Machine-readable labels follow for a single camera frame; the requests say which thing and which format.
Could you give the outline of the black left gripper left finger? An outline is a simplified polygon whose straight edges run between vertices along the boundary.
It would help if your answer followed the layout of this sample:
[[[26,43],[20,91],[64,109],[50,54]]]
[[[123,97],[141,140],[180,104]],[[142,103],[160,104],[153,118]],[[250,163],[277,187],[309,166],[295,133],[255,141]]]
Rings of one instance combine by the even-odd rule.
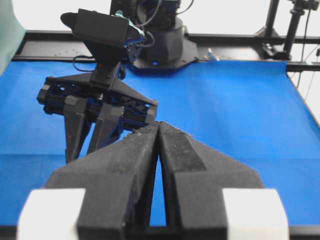
[[[150,223],[159,123],[55,170],[47,189],[84,188],[77,221],[81,240],[123,240],[127,227]]]

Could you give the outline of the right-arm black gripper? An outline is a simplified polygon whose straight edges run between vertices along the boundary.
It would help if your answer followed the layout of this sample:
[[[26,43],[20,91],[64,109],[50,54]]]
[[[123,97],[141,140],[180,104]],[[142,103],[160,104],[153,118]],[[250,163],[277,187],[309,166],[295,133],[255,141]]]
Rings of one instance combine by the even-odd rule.
[[[88,135],[87,114],[96,120],[87,154],[117,141],[124,129],[139,129],[155,120],[158,102],[125,84],[125,76],[125,67],[119,63],[45,79],[37,101],[46,114],[64,115],[67,163],[79,157]]]

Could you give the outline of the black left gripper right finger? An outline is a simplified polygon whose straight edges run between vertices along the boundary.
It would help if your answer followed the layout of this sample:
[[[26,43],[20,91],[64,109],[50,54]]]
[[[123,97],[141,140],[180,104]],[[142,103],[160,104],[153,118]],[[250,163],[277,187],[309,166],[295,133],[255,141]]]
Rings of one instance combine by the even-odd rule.
[[[227,239],[222,189],[262,189],[258,173],[166,122],[158,137],[168,226],[183,240]]]

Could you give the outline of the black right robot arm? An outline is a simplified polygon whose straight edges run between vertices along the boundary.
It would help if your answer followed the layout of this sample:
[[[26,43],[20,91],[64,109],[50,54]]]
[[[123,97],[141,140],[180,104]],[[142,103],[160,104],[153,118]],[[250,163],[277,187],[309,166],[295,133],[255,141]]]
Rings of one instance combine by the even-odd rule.
[[[126,67],[174,71],[198,58],[197,45],[185,37],[178,0],[114,0],[108,14],[79,9],[61,22],[81,40],[95,60],[93,70],[49,76],[37,100],[48,115],[64,117],[65,161],[79,157],[92,133],[88,152],[116,142],[124,130],[152,123],[158,103],[124,83]]]

